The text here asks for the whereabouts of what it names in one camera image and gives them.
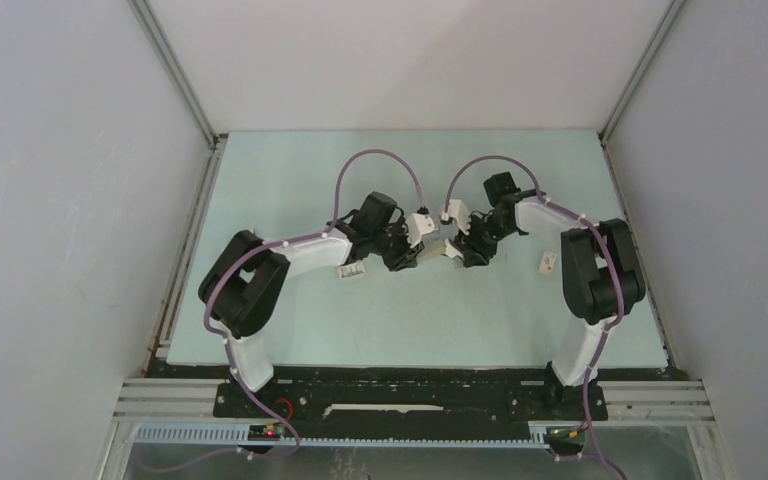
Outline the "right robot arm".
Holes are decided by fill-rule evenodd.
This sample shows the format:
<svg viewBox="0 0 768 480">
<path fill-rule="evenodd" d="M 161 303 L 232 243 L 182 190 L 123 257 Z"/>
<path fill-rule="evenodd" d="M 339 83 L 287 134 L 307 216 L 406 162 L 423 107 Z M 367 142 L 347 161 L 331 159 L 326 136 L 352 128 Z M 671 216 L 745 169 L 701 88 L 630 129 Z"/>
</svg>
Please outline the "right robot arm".
<svg viewBox="0 0 768 480">
<path fill-rule="evenodd" d="M 499 243 L 512 235 L 541 235 L 556 244 L 572 319 L 549 364 L 555 382 L 543 388 L 541 402 L 551 416 L 566 418 L 582 403 L 578 387 L 596 379 L 611 330 L 645 295 L 630 228 L 619 218 L 593 223 L 537 188 L 520 189 L 508 172 L 491 176 L 484 188 L 487 212 L 472 212 L 446 197 L 441 220 L 458 228 L 446 254 L 470 268 L 488 265 Z"/>
</svg>

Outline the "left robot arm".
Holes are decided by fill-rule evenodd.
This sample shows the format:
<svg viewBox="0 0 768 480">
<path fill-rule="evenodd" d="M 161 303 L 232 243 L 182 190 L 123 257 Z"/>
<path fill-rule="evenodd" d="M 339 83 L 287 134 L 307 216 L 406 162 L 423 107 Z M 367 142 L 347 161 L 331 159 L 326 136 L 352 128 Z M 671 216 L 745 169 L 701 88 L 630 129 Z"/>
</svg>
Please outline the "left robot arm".
<svg viewBox="0 0 768 480">
<path fill-rule="evenodd" d="M 427 208 L 408 214 L 391 197 L 372 192 L 321 232 L 286 240 L 237 232 L 205 275 L 198 297 L 205 304 L 204 327 L 220 337 L 231 376 L 242 385 L 238 404 L 257 417 L 275 406 L 276 390 L 267 383 L 274 367 L 261 332 L 287 280 L 347 267 L 370 255 L 380 257 L 391 272 L 414 268 L 424 237 L 435 229 Z"/>
</svg>

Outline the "beige stapler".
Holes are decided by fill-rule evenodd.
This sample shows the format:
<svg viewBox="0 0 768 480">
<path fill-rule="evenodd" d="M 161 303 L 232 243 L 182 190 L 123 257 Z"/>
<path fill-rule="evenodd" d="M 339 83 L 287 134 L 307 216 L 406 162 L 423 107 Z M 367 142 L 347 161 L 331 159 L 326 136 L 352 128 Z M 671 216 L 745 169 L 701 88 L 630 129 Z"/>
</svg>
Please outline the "beige stapler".
<svg viewBox="0 0 768 480">
<path fill-rule="evenodd" d="M 461 261 L 463 253 L 449 239 L 443 239 L 425 247 L 417 256 L 417 261 L 424 262 L 438 257 Z"/>
</svg>

